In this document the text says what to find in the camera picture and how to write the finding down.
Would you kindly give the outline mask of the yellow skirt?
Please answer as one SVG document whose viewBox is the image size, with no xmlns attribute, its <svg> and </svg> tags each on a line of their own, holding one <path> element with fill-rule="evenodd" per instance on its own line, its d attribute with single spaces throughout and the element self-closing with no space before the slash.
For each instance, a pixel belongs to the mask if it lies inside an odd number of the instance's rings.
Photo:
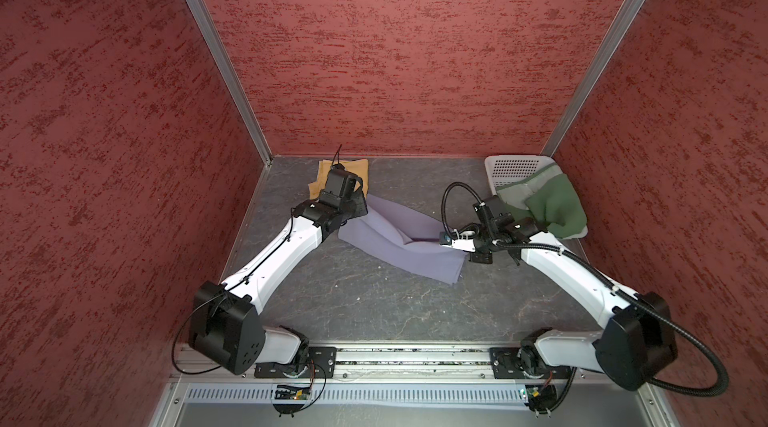
<svg viewBox="0 0 768 427">
<path fill-rule="evenodd" d="M 352 172 L 363 180 L 363 194 L 367 196 L 369 188 L 369 160 L 341 160 L 340 163 L 345 170 Z M 310 199 L 318 198 L 320 192 L 325 188 L 331 166 L 332 163 L 330 160 L 324 159 L 319 162 L 317 178 L 314 182 L 308 185 Z"/>
</svg>

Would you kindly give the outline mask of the white plastic basket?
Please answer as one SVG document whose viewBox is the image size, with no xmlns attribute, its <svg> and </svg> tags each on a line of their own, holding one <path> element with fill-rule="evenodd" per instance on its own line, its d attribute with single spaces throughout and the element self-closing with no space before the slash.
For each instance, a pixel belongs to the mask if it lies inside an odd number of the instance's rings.
<svg viewBox="0 0 768 427">
<path fill-rule="evenodd" d="M 556 163 L 554 159 L 541 155 L 495 155 L 484 160 L 488 183 L 494 195 L 497 187 L 521 181 L 552 163 Z"/>
</svg>

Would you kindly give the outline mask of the lavender skirt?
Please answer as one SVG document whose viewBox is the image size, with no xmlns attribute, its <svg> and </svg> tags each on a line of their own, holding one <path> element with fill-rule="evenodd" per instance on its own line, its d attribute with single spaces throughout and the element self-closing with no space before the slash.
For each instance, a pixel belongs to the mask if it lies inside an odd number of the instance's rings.
<svg viewBox="0 0 768 427">
<path fill-rule="evenodd" d="M 459 280 L 466 254 L 439 244 L 440 221 L 372 194 L 366 201 L 368 213 L 342 226 L 341 240 L 409 273 L 449 285 Z"/>
</svg>

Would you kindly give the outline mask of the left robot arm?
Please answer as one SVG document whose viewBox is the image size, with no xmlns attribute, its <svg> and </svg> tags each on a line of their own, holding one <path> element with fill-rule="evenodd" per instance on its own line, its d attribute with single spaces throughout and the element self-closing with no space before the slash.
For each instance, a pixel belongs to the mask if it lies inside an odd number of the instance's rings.
<svg viewBox="0 0 768 427">
<path fill-rule="evenodd" d="M 291 377 L 309 368 L 309 341 L 287 327 L 267 327 L 260 314 L 293 269 L 330 234 L 367 214 L 364 180 L 342 164 L 331 166 L 317 197 L 290 210 L 283 229 L 244 267 L 195 293 L 188 345 L 218 368 L 240 375 L 270 364 Z"/>
</svg>

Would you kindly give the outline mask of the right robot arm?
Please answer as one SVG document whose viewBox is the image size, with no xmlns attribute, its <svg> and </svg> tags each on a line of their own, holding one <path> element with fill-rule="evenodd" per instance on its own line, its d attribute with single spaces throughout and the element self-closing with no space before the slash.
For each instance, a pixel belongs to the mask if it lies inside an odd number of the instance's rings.
<svg viewBox="0 0 768 427">
<path fill-rule="evenodd" d="M 624 286 L 589 269 L 557 237 L 530 219 L 516 220 L 502 201 L 489 197 L 473 205 L 479 224 L 473 228 L 472 256 L 490 260 L 495 252 L 535 268 L 576 300 L 595 320 L 591 332 L 542 328 L 521 342 L 521 369 L 541 377 L 556 367 L 580 368 L 606 375 L 618 386 L 635 391 L 678 357 L 673 329 L 646 313 L 667 315 L 666 302 L 654 293 L 620 294 Z"/>
</svg>

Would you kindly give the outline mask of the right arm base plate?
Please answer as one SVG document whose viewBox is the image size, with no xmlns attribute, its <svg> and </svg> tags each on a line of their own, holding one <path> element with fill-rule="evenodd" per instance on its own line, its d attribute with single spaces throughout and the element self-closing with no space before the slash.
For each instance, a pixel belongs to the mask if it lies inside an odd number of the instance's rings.
<svg viewBox="0 0 768 427">
<path fill-rule="evenodd" d="M 546 364 L 533 347 L 494 347 L 489 349 L 490 365 L 495 379 L 565 380 L 568 367 Z"/>
</svg>

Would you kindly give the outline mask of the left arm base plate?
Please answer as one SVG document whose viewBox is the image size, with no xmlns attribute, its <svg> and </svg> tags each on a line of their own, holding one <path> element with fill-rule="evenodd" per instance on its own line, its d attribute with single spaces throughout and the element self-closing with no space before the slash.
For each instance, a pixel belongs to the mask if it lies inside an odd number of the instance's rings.
<svg viewBox="0 0 768 427">
<path fill-rule="evenodd" d="M 258 379 L 332 378 L 336 363 L 336 347 L 303 346 L 287 364 L 257 363 L 253 376 Z"/>
</svg>

